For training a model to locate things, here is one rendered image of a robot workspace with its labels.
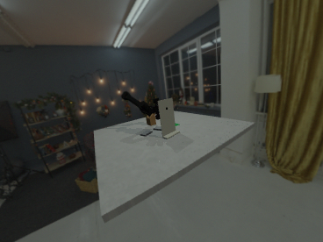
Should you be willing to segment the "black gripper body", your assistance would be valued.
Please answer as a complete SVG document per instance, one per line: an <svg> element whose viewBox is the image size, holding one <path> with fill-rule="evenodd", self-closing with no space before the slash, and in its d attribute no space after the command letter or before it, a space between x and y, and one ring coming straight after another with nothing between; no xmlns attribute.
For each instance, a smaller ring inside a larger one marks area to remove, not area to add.
<svg viewBox="0 0 323 242"><path fill-rule="evenodd" d="M156 108L156 104L158 103L158 101L159 101L159 98L153 99L153 102L155 103L155 106L152 106L152 107L154 107L154 112L156 112L156 114L157 114L157 111L158 111L158 108ZM160 119L160 114L155 115L155 119L156 120Z"/></svg>

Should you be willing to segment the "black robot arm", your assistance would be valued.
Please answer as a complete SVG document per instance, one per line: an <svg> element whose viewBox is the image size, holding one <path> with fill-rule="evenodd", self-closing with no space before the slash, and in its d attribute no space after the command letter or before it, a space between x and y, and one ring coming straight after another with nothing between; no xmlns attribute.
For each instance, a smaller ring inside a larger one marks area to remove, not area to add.
<svg viewBox="0 0 323 242"><path fill-rule="evenodd" d="M123 93L122 99L130 101L131 103L139 107L143 114L147 114L149 117L152 115L152 113L154 113L154 107L152 107L152 105L148 106L148 104L144 101L138 101L137 99L132 97L127 91Z"/></svg>

